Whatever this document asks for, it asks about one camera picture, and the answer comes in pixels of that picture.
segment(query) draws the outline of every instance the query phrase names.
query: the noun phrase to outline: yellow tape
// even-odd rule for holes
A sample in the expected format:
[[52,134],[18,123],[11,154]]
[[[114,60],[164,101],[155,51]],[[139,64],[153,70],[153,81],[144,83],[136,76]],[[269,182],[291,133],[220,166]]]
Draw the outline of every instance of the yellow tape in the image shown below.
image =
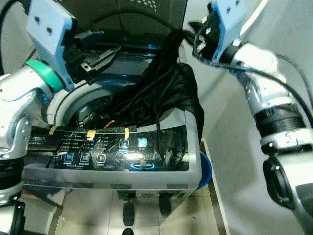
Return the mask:
[[89,130],[87,132],[87,140],[93,141],[95,135],[96,135],[96,131]]
[[125,139],[128,140],[128,138],[129,138],[129,128],[126,127],[125,128]]
[[58,127],[57,126],[52,126],[51,127],[51,129],[50,129],[50,131],[49,131],[49,135],[53,135],[53,133],[54,133],[54,131],[55,131],[55,129],[57,129]]

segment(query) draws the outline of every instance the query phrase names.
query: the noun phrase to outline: washing machine lid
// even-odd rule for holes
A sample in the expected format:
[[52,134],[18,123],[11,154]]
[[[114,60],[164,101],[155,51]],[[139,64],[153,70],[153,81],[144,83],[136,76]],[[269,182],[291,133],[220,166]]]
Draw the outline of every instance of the washing machine lid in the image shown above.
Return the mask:
[[159,48],[182,28],[187,0],[55,0],[78,20],[79,32],[105,32],[98,46]]

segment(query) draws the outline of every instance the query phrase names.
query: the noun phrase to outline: washing machine drum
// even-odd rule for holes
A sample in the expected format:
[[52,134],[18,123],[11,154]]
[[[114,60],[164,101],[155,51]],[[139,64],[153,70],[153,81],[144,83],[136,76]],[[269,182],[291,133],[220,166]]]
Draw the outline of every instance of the washing machine drum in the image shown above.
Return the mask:
[[112,94],[135,82],[135,76],[115,74],[104,74],[103,79],[92,85],[81,81],[75,85],[74,91],[62,90],[55,95],[42,109],[43,121],[56,126],[89,128],[97,116],[95,110],[103,109]]

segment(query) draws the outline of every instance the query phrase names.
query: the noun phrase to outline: black fabric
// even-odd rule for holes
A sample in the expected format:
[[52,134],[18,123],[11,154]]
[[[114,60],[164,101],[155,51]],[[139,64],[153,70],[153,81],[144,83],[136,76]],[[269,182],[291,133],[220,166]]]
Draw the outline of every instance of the black fabric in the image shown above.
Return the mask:
[[155,124],[171,108],[190,111],[197,120],[199,141],[204,111],[199,103],[198,88],[192,68],[177,63],[178,49],[184,38],[182,30],[173,31],[163,49],[154,57],[142,78],[114,94],[99,114],[114,120],[110,127],[137,127]]

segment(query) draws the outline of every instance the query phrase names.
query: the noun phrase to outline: tiled floor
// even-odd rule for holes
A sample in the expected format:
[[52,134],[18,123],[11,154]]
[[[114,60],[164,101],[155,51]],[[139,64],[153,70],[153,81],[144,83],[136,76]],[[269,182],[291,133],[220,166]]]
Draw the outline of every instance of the tiled floor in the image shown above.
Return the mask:
[[[125,227],[120,224],[110,221],[109,226],[95,226],[60,219],[56,234],[121,235]],[[132,229],[135,235],[219,235],[208,186],[195,191],[161,226],[147,226],[139,221]]]

